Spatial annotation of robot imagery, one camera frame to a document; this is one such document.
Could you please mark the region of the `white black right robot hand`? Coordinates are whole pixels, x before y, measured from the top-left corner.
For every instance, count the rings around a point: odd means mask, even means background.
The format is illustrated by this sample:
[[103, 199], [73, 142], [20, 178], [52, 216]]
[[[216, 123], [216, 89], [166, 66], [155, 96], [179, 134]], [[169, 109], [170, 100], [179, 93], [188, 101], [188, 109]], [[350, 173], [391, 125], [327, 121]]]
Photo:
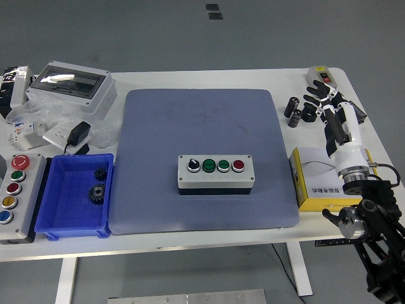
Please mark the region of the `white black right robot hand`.
[[325, 124], [327, 155], [334, 161], [338, 177], [345, 182], [365, 180], [369, 166], [363, 156], [363, 141], [353, 105], [338, 90], [319, 80], [314, 80], [307, 91], [310, 95], [304, 99], [316, 105]]

